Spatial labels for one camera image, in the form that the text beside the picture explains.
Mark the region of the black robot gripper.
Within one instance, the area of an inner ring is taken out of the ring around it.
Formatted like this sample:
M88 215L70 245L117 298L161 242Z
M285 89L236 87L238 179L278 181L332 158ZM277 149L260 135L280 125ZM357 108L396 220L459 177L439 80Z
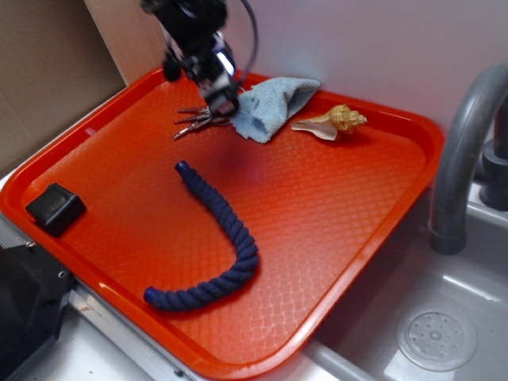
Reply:
M211 117L232 117L240 108L237 84L219 60L226 47L220 29L225 25L224 1L142 1L142 10L155 16L180 50L167 47L165 79L172 83L182 73L202 91Z

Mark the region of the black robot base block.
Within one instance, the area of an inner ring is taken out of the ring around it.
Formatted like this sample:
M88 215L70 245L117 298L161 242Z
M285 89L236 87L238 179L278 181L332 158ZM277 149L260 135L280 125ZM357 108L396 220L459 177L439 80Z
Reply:
M1 379L13 380L59 339L75 279L42 246L1 249Z

